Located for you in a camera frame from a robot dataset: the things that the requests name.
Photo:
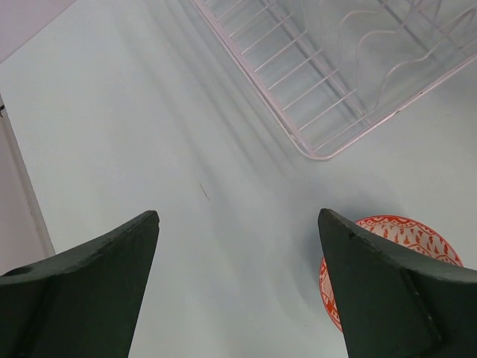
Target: white table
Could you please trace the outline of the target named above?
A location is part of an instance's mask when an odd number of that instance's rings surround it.
[[[78,0],[0,66],[57,252],[159,212],[131,357],[346,357],[317,285],[321,207],[419,220],[477,269],[477,63],[312,162],[181,4]]]

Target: patterned bowl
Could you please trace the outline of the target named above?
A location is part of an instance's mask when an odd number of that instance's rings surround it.
[[[371,216],[359,220],[356,224],[420,254],[460,267],[463,266],[459,256],[441,235],[415,220],[403,218],[402,216],[385,215]],[[343,331],[324,258],[321,260],[320,267],[320,292],[329,317],[336,327]]]

